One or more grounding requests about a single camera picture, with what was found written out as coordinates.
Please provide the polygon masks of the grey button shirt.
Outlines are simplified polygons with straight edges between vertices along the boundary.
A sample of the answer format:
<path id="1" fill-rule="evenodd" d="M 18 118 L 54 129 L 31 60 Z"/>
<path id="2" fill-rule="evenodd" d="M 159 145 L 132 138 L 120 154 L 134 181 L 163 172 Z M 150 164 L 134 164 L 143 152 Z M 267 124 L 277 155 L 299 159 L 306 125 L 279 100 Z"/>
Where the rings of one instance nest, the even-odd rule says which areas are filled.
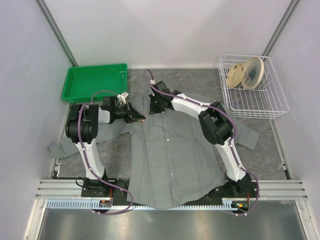
<path id="1" fill-rule="evenodd" d="M 203 197 L 225 184 L 213 146 L 200 122 L 185 113 L 167 110 L 149 114 L 147 96 L 133 105 L 146 123 L 116 120 L 98 126 L 98 143 L 129 133 L 131 167 L 128 201 L 156 209 L 170 209 Z"/>

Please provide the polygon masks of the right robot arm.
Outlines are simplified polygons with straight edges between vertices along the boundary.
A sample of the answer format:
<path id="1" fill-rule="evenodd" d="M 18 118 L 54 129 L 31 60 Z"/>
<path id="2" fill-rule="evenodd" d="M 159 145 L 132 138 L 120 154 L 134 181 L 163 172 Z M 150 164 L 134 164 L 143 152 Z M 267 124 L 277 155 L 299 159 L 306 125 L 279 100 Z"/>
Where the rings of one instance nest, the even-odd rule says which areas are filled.
<path id="1" fill-rule="evenodd" d="M 163 81 L 150 80 L 148 83 L 152 89 L 151 108 L 156 108 L 160 113 L 170 109 L 199 120 L 205 139 L 217 148 L 223 160 L 230 193 L 235 197 L 242 196 L 252 179 L 235 147 L 235 124 L 223 106 L 217 101 L 209 104 L 189 98 L 180 91 L 171 92 Z"/>

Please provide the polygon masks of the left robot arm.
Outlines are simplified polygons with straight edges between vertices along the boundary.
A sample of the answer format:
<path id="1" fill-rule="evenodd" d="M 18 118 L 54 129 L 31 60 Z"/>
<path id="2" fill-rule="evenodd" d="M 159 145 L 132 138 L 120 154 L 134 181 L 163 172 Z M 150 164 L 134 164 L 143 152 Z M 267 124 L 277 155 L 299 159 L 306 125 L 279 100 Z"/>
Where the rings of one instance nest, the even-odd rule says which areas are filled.
<path id="1" fill-rule="evenodd" d="M 73 104 L 70 107 L 65 134 L 80 152 L 86 175 L 82 189 L 92 190 L 99 197 L 110 191 L 106 170 L 103 167 L 96 145 L 99 124 L 113 124 L 116 120 L 125 123 L 143 122 L 146 118 L 138 113 L 130 102 L 116 96 L 106 96 L 102 105 Z"/>

